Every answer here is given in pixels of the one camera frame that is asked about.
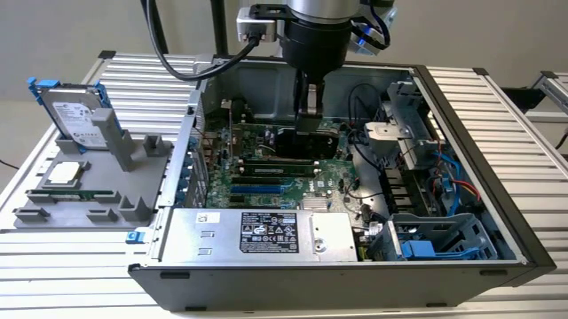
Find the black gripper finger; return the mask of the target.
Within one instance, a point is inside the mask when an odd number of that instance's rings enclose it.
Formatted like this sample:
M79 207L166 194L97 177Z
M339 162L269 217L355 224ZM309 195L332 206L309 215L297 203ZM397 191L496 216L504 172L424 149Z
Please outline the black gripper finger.
M317 131L324 118L325 81L317 82L297 69L295 78L295 126L303 134Z

